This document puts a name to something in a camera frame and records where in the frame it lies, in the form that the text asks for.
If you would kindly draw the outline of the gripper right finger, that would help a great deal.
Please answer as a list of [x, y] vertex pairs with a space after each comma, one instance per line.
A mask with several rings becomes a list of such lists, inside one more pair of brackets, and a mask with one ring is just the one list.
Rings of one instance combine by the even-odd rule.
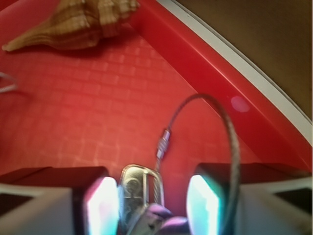
[[[193, 235], [222, 230], [229, 195], [230, 165], [196, 166], [186, 210]], [[240, 194], [229, 235], [310, 235], [313, 232], [313, 176], [286, 164], [241, 166]]]

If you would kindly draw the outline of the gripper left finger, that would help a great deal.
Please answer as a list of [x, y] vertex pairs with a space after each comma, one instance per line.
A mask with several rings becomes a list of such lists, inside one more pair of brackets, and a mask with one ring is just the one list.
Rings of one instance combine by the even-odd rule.
[[103, 166], [21, 168], [0, 177], [3, 235], [114, 235], [117, 183]]

